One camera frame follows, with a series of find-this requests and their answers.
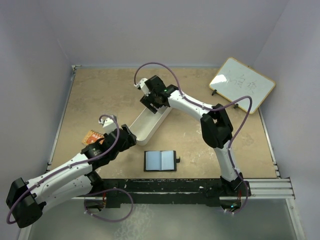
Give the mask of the white plastic card tray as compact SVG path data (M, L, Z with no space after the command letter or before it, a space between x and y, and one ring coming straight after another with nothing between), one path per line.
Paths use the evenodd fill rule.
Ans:
M156 113L153 113L145 107L129 127L130 131L136 136L136 144L145 146L171 110L171 107L162 106Z

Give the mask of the black leather card holder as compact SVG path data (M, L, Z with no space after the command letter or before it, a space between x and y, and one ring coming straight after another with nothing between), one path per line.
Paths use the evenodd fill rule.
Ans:
M175 150L145 151L144 172L176 172L177 164L181 158L177 157Z

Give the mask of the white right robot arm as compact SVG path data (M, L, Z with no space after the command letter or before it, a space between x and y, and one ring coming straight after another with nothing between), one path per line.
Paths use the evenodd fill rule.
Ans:
M202 138L213 148L220 166L222 190L228 196L235 195L240 190L243 176L231 147L233 126L226 110L218 110L222 105L212 106L200 102L175 85L166 86L157 75L149 79L143 78L134 86L143 91L140 102L152 113L157 113L161 107L169 107L200 122Z

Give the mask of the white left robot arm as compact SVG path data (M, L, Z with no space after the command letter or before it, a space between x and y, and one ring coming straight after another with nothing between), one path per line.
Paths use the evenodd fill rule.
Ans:
M71 160L32 179L17 178L6 197L7 224L25 228L49 209L73 197L98 196L106 190L96 170L115 160L117 155L135 146L137 137L125 124L103 135L102 142L87 145Z

